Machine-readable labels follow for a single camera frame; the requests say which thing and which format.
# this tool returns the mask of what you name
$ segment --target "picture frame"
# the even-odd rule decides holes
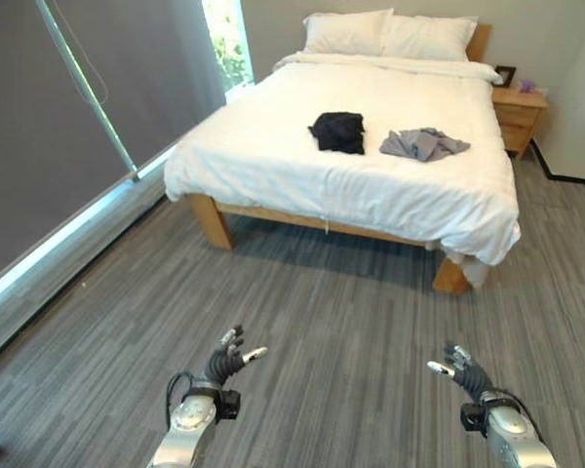
[[[497,65],[494,68],[496,73],[498,73],[502,79],[502,85],[494,85],[498,88],[509,88],[511,86],[511,81],[514,79],[514,75],[516,74],[516,67],[515,66],[505,66],[505,65]]]

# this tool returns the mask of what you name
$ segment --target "gray carpet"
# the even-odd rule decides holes
[[[231,380],[207,467],[500,467],[425,368],[448,338],[585,467],[585,185],[515,167],[523,239],[462,297],[432,292],[436,253],[240,217],[216,251],[164,203],[0,357],[0,467],[144,467],[170,375],[241,322],[271,354]]]

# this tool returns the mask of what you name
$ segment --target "wooden nightstand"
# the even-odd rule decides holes
[[[539,119],[548,108],[540,93],[520,93],[511,88],[494,88],[491,98],[507,151],[522,159]]]

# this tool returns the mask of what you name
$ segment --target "white bedsheet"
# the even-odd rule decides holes
[[[205,193],[380,230],[439,243],[458,262],[470,256],[495,265],[518,241],[491,67],[298,53],[277,68],[180,141],[165,168],[171,200]],[[308,126],[330,111],[364,116],[366,155],[318,150]],[[388,131],[421,127],[472,146],[426,163],[379,152]],[[475,285],[483,281],[481,272],[466,274]]]

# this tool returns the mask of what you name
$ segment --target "roller blind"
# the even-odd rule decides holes
[[[138,165],[224,104],[200,1],[58,4]],[[126,172],[34,1],[0,0],[0,270]]]

